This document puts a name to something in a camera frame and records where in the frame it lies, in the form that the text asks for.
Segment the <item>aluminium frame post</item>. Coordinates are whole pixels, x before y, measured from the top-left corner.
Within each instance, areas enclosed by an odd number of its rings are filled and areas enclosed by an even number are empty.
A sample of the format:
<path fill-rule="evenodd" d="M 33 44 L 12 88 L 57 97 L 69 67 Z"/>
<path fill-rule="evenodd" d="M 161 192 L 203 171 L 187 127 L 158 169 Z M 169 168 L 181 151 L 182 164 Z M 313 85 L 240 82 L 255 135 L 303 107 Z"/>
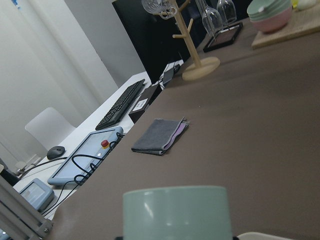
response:
<path fill-rule="evenodd" d="M 0 228 L 13 240 L 43 240 L 53 224 L 1 177 Z"/>

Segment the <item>white chair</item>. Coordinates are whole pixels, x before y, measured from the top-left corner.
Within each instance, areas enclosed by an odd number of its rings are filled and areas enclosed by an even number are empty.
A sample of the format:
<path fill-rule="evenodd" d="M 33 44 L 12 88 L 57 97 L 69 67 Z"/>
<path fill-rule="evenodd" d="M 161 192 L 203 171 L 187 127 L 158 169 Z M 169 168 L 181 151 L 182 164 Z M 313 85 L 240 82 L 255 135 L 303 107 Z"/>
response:
<path fill-rule="evenodd" d="M 25 130 L 47 151 L 57 146 L 75 129 L 76 127 L 53 107 L 46 108 L 25 125 Z"/>

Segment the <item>purple cloth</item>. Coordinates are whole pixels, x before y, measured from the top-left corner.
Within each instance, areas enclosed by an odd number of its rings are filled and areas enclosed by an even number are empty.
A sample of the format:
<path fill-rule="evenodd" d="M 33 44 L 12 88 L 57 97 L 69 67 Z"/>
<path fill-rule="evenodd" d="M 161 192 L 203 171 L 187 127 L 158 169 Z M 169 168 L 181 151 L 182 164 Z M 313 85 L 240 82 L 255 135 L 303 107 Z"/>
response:
<path fill-rule="evenodd" d="M 189 126 L 189 122 L 182 121 L 177 126 L 176 130 L 170 136 L 169 141 L 166 145 L 163 146 L 163 151 L 167 151 L 175 142 L 176 138 L 183 133 L 183 131 Z"/>

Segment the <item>wooden stand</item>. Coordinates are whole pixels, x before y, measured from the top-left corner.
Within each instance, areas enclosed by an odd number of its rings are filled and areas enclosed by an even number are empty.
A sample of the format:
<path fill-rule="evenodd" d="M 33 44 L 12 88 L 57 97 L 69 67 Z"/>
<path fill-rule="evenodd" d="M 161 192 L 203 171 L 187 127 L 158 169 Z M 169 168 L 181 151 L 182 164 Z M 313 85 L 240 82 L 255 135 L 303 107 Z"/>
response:
<path fill-rule="evenodd" d="M 216 68 L 218 68 L 221 61 L 217 57 L 212 56 L 200 59 L 193 40 L 190 36 L 193 19 L 191 19 L 188 26 L 186 26 L 185 21 L 181 15 L 181 10 L 179 9 L 175 0 L 161 0 L 160 5 L 164 8 L 165 11 L 168 11 L 168 17 L 175 18 L 181 34 L 176 34 L 172 37 L 176 39 L 184 39 L 186 47 L 190 53 L 190 57 L 193 60 L 193 64 L 188 66 L 183 71 L 182 79 L 184 81 L 194 81 L 207 76 Z"/>

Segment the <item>clear glass mug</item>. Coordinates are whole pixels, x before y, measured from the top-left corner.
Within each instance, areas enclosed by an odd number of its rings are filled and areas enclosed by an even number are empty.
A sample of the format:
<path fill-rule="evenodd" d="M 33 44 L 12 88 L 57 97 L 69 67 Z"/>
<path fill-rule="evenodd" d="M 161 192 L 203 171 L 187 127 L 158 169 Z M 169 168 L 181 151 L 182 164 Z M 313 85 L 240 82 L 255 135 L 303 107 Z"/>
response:
<path fill-rule="evenodd" d="M 141 0 L 141 4 L 146 12 L 158 15 L 164 20 L 172 18 L 178 12 L 170 0 Z"/>

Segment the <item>grey cloth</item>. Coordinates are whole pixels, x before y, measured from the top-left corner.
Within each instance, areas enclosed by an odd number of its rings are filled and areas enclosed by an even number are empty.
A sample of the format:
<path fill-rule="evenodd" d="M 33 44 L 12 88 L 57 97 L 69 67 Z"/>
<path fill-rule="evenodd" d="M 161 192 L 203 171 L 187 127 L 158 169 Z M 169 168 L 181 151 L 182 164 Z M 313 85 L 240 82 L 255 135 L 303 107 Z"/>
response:
<path fill-rule="evenodd" d="M 155 119 L 134 143 L 131 150 L 137 153 L 162 156 L 167 151 L 163 151 L 164 145 L 168 143 L 170 136 L 182 121 L 186 120 L 184 118 L 181 120 Z"/>

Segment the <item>wine glass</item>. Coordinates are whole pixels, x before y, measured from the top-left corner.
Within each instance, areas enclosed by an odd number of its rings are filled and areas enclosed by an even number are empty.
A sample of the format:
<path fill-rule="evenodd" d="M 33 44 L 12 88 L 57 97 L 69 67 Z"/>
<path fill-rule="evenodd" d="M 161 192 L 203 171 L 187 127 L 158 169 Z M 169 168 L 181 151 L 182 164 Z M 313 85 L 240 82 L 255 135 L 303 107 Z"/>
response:
<path fill-rule="evenodd" d="M 217 34 L 223 29 L 223 21 L 220 13 L 207 5 L 204 0 L 198 0 L 197 6 L 202 17 L 202 24 L 207 33 L 216 38 Z"/>
<path fill-rule="evenodd" d="M 236 7 L 232 0 L 219 0 L 216 5 L 224 27 L 228 27 L 237 20 Z"/>

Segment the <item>black computer monitor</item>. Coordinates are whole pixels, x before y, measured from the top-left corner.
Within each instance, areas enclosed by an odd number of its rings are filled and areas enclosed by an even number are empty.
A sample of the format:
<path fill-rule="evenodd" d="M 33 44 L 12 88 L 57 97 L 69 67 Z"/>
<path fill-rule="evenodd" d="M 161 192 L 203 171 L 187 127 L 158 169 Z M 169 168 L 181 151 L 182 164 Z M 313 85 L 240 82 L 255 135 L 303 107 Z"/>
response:
<path fill-rule="evenodd" d="M 250 2 L 251 0 L 233 0 L 237 21 L 248 17 L 247 8 Z M 115 0 L 112 5 L 152 84 L 160 79 L 167 64 L 179 60 L 185 62 L 190 58 L 185 41 L 182 38 L 173 38 L 173 35 L 181 34 L 174 17 L 162 19 L 148 13 L 141 0 Z M 186 25 L 193 19 L 190 35 L 197 48 L 207 32 L 196 1 L 191 0 L 181 11 L 181 15 Z"/>

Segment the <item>pink stacked bowl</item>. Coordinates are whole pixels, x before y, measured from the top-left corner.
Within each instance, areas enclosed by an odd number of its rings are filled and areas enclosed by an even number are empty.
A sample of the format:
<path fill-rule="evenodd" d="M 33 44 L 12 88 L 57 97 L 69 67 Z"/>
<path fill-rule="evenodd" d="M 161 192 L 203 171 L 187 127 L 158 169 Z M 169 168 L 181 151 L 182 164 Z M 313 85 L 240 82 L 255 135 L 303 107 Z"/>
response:
<path fill-rule="evenodd" d="M 292 7 L 288 7 L 276 15 L 258 21 L 251 20 L 252 25 L 262 33 L 272 33 L 283 28 L 292 16 Z"/>

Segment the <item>green bowl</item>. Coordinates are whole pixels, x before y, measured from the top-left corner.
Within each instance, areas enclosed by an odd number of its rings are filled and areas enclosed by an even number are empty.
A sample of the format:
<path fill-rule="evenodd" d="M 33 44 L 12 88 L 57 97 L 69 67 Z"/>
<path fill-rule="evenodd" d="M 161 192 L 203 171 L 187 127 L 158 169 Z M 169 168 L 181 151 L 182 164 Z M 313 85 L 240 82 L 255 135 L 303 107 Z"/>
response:
<path fill-rule="evenodd" d="M 292 8 L 290 0 L 252 0 L 247 8 L 247 14 L 252 21 L 260 21 L 273 17 L 288 8 Z"/>

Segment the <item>cream rabbit tray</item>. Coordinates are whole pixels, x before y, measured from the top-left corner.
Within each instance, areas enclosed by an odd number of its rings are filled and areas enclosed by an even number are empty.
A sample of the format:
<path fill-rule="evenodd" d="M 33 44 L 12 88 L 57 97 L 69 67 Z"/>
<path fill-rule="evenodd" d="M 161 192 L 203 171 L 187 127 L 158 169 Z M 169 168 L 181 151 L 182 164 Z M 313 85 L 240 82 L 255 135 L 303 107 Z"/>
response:
<path fill-rule="evenodd" d="M 260 232 L 246 232 L 237 236 L 239 240 L 286 240 L 284 237 Z"/>

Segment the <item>black computer mouse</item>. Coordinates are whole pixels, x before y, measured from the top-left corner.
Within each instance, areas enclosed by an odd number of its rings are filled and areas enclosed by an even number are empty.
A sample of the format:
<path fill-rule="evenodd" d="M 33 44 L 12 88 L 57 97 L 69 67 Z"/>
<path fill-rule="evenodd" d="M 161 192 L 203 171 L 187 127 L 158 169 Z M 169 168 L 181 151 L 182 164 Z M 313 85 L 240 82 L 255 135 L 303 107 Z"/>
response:
<path fill-rule="evenodd" d="M 48 160 L 53 160 L 61 157 L 65 151 L 66 150 L 64 146 L 56 145 L 48 150 L 46 157 Z"/>

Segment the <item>green cup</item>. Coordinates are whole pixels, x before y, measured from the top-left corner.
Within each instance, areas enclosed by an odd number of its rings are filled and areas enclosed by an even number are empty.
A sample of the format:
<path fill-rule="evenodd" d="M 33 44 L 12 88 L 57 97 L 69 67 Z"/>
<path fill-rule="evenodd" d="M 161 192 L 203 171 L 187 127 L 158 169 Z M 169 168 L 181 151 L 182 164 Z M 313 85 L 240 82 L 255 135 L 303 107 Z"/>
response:
<path fill-rule="evenodd" d="M 227 190 L 175 186 L 123 194 L 125 240 L 231 240 Z"/>

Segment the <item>blue teach pendant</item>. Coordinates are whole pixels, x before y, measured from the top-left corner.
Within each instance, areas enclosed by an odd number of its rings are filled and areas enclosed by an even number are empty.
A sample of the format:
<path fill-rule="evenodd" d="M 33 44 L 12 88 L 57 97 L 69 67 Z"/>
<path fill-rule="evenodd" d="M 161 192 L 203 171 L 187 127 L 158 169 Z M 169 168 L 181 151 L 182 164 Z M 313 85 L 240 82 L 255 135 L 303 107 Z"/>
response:
<path fill-rule="evenodd" d="M 28 183 L 19 194 L 38 212 L 43 212 L 55 197 L 54 191 L 38 178 Z"/>
<path fill-rule="evenodd" d="M 91 174 L 93 167 L 100 165 L 111 152 L 110 146 L 120 139 L 123 132 L 120 126 L 90 132 L 51 175 L 47 183 L 52 186 L 61 186 L 67 182 L 74 184 L 74 180 L 79 180 L 77 175 Z"/>

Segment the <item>black small box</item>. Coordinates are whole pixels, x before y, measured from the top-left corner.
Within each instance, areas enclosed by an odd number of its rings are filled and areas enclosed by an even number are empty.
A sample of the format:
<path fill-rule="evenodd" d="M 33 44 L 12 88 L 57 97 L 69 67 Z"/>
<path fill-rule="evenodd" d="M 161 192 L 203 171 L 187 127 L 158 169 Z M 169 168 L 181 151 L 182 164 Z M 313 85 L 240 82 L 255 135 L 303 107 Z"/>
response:
<path fill-rule="evenodd" d="M 137 102 L 133 105 L 133 108 L 128 114 L 133 123 L 138 121 L 161 91 L 161 86 L 157 84 L 146 88 L 142 92 L 141 96 L 138 98 Z"/>

